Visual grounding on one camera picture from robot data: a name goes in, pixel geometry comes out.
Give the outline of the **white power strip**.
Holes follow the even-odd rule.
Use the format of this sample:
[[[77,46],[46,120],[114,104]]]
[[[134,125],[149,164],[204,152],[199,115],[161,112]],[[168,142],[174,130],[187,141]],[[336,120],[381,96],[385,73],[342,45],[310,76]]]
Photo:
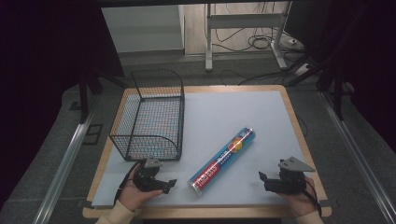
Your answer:
[[[312,65],[310,63],[304,63],[300,68],[298,68],[294,72],[294,74],[295,74],[295,76],[299,77],[300,75],[302,75],[305,72],[307,72],[311,67],[312,67]]]

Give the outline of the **person's right hand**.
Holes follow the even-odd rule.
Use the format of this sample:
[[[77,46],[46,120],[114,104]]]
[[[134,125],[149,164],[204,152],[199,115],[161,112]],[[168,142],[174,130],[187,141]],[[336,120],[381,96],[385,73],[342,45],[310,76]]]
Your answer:
[[[315,183],[314,180],[310,177],[305,178],[306,189],[305,191],[315,198]],[[303,193],[298,195],[287,195],[279,193],[279,196],[284,198],[290,206],[290,211],[296,216],[304,216],[306,214],[315,212],[317,208],[314,206],[312,201],[305,196]]]

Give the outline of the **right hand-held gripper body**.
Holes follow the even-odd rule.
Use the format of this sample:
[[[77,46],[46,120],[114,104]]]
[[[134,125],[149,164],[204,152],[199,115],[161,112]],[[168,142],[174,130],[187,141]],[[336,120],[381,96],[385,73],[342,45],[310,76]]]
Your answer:
[[[296,195],[306,188],[305,172],[315,172],[312,166],[297,158],[289,157],[278,164],[279,179],[270,179],[267,184],[272,185],[272,192]]]

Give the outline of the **aluminium floor rail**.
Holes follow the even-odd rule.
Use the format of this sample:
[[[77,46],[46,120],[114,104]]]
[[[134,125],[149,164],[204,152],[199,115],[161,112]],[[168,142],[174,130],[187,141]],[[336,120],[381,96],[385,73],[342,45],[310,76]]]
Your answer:
[[[355,162],[361,176],[367,185],[368,189],[371,191],[375,202],[377,203],[383,217],[388,224],[396,224],[396,206],[389,197],[385,188],[379,179],[375,176],[372,168],[370,167],[367,160],[361,153],[357,142],[350,133],[345,122],[336,115],[333,110],[333,102],[331,97],[325,92],[319,92],[319,97],[322,99],[335,128],[340,133],[343,141],[345,142],[346,148],[351,154],[353,161]]]
[[[70,174],[71,168],[79,152],[80,146],[88,128],[92,122],[93,111],[96,108],[98,99],[94,97],[89,104],[89,109],[91,110],[81,121],[76,130],[73,132],[73,136],[70,143],[64,153],[63,159],[53,177],[47,193],[40,204],[35,218],[32,224],[48,224],[50,217],[54,211],[56,203],[58,202],[61,192],[64,188],[67,177]]]

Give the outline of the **person's left hand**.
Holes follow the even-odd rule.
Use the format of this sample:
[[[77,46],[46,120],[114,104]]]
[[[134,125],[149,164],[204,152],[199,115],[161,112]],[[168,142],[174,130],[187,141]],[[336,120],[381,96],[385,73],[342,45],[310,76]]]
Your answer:
[[[144,192],[141,191],[133,182],[133,174],[130,174],[124,188],[122,189],[119,197],[119,201],[128,210],[136,210],[145,201],[155,198],[161,195],[161,190],[153,190]]]

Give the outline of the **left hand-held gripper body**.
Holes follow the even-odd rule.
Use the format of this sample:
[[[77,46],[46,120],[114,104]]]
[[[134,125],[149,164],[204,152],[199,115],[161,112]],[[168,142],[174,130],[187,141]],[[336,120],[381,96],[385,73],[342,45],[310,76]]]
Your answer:
[[[150,157],[140,160],[136,164],[138,168],[134,172],[133,182],[141,191],[149,192],[165,189],[165,183],[155,178],[163,165],[160,161]]]

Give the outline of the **white cabinet panel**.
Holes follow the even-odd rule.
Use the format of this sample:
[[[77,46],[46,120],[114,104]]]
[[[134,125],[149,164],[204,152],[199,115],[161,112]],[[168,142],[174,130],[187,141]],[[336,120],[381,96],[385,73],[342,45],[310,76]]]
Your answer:
[[[103,7],[118,53],[184,49],[184,11],[179,5]]]

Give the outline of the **white metal desk frame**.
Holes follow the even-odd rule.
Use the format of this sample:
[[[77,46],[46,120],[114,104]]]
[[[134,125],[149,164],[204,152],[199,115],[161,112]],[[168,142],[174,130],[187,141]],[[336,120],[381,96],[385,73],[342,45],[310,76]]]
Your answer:
[[[291,1],[287,2],[281,13],[217,15],[212,13],[211,5],[206,4],[205,70],[211,71],[213,69],[212,30],[233,28],[276,28],[277,33],[270,42],[270,47],[278,67],[281,70],[286,70],[287,65],[280,53],[279,44],[289,15],[290,5]]]

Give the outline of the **black floor plate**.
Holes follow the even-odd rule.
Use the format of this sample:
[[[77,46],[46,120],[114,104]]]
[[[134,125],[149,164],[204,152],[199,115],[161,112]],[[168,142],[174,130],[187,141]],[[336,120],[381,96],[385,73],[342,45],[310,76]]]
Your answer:
[[[102,124],[91,124],[85,134],[82,144],[94,146],[98,143],[103,129]]]

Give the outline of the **black metal stand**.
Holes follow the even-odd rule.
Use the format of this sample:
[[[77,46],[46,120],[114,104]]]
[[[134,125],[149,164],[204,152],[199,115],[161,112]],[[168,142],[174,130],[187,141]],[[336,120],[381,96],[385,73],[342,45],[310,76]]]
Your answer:
[[[79,76],[79,99],[80,99],[80,108],[81,108],[81,118],[80,122],[84,123],[89,116],[89,105],[88,105],[88,93],[87,90],[90,90],[93,95],[101,94],[104,90],[102,83],[100,82],[100,78],[104,78],[116,86],[127,89],[128,85],[123,81],[113,77],[105,72],[102,72],[98,69],[92,69],[91,71],[82,72]]]
[[[302,82],[303,80],[312,77],[317,73],[321,73],[316,88],[319,91],[326,91],[333,84],[332,94],[332,109],[335,115],[343,120],[342,115],[342,96],[343,96],[343,74],[342,70],[342,57],[346,51],[347,43],[356,30],[358,23],[361,20],[364,12],[368,7],[367,2],[359,2],[351,9],[351,14],[346,19],[343,25],[338,28],[342,30],[340,34],[335,35],[338,40],[335,42],[329,56],[313,68],[309,68],[306,72],[302,73],[299,77],[287,82],[285,87],[292,87]]]

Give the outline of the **light blue table mat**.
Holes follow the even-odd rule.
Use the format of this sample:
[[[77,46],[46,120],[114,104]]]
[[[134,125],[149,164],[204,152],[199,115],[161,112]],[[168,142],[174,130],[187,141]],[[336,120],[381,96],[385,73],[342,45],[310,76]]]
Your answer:
[[[242,128],[256,137],[250,146],[201,195],[189,179]],[[168,194],[147,201],[148,207],[221,207],[277,205],[284,199],[264,189],[259,172],[278,176],[278,163],[301,160],[291,113],[280,91],[198,92],[185,95],[182,154],[178,161],[161,161],[157,179],[177,182]],[[124,160],[110,140],[111,153],[93,197],[96,207],[110,207],[122,179],[135,161]]]

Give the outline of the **blue cling film roll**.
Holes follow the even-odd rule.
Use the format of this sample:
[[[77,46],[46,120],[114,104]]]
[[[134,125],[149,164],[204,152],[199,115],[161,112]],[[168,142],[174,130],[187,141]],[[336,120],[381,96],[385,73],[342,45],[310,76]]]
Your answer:
[[[255,137],[251,128],[242,128],[189,179],[189,186],[201,195],[250,146]]]

